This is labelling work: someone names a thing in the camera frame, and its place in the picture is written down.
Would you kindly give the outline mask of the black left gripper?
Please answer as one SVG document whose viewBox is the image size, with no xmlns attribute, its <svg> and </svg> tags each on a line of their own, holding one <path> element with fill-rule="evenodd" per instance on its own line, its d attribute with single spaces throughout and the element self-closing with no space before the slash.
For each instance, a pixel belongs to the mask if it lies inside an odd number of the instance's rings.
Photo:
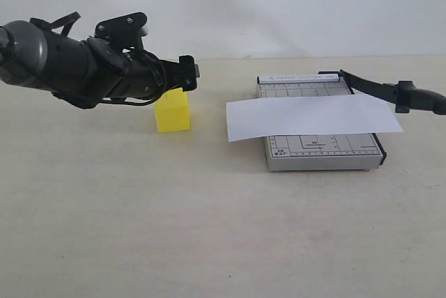
<svg viewBox="0 0 446 298">
<path fill-rule="evenodd" d="M 173 89 L 194 91 L 199 66 L 190 55 L 166 61 L 134 45 L 90 45 L 94 70 L 86 84 L 88 103 L 154 103 Z"/>
</svg>

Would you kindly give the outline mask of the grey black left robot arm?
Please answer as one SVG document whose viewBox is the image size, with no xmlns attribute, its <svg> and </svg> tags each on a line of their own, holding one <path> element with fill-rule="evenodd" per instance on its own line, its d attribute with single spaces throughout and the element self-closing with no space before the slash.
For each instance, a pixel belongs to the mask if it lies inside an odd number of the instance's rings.
<svg viewBox="0 0 446 298">
<path fill-rule="evenodd" d="M 92 36 L 75 40 L 69 32 L 79 19 L 73 12 L 53 22 L 32 17 L 1 26 L 1 81 L 47 91 L 80 109 L 146 106 L 169 91 L 197 89 L 193 56 L 168 61 L 145 50 L 145 13 L 103 20 Z"/>
</svg>

